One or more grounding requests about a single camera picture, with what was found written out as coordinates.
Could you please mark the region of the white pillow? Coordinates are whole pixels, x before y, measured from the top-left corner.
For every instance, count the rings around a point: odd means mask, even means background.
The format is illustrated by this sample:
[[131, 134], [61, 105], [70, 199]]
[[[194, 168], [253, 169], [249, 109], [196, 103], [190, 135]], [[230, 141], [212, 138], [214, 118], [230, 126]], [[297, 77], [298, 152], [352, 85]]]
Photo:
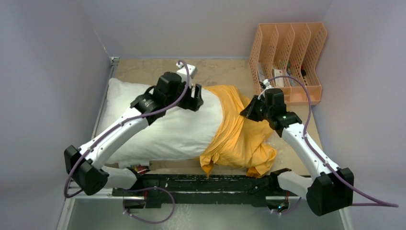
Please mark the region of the white pillow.
[[[122, 116], [130, 103], [144, 93], [146, 84], [109, 80], [106, 108], [97, 133]], [[223, 121], [220, 99], [207, 89], [198, 111], [169, 109], [146, 129], [131, 137], [108, 160], [108, 164], [180, 161], [200, 156], [212, 142]]]

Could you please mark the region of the orange Mickey Mouse pillowcase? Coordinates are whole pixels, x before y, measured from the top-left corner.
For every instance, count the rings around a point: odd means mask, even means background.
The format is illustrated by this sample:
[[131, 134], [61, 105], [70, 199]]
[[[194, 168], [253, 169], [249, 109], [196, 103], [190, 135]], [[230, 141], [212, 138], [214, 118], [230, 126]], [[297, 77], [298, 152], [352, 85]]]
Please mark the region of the orange Mickey Mouse pillowcase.
[[212, 142], [200, 155], [201, 169], [210, 175], [215, 165], [245, 168], [248, 177], [263, 177], [273, 166], [277, 150], [266, 141], [273, 130], [265, 121], [254, 122], [240, 115], [251, 99], [235, 86], [206, 87], [222, 105], [223, 120]]

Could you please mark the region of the peach plastic file organizer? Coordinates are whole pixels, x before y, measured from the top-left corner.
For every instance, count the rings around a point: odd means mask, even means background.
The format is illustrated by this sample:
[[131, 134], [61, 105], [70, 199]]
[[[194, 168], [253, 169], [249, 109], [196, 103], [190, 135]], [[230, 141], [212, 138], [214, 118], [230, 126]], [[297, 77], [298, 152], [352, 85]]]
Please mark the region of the peach plastic file organizer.
[[308, 101], [318, 104], [322, 86], [316, 66], [326, 39], [323, 23], [258, 24], [248, 60], [256, 94], [262, 91], [257, 73], [260, 62], [268, 79], [273, 77], [273, 69], [293, 78], [285, 78], [282, 88], [288, 105], [304, 105]]

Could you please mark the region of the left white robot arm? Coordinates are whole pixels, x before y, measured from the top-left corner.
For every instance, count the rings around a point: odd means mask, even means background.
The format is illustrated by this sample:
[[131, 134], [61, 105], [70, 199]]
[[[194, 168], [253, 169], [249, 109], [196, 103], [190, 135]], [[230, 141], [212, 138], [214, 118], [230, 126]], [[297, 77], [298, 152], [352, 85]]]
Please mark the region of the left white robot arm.
[[138, 95], [121, 117], [98, 136], [79, 148], [70, 145], [64, 150], [68, 173], [64, 196], [78, 195], [78, 192], [68, 193], [71, 181], [79, 186], [79, 192], [88, 196], [96, 194], [109, 182], [131, 196], [139, 195], [143, 189], [143, 183], [138, 180], [139, 173], [131, 169], [108, 171], [103, 166], [125, 142], [163, 117], [167, 110], [177, 106], [198, 111], [203, 105], [202, 91], [200, 84], [191, 85], [190, 75], [185, 79], [174, 72], [161, 75], [156, 85]]

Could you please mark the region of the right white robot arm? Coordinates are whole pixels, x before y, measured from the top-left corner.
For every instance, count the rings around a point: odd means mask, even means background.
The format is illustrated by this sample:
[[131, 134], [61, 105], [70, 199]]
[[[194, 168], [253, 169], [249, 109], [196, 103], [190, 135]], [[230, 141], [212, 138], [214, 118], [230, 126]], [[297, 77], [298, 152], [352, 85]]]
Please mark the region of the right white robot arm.
[[287, 110], [281, 89], [270, 88], [262, 95], [254, 95], [240, 115], [255, 122], [267, 121], [294, 150], [310, 174], [303, 177], [289, 169], [272, 173], [269, 189], [273, 194], [292, 192], [304, 199], [317, 216], [353, 204], [353, 172], [331, 161], [314, 142], [300, 117]]

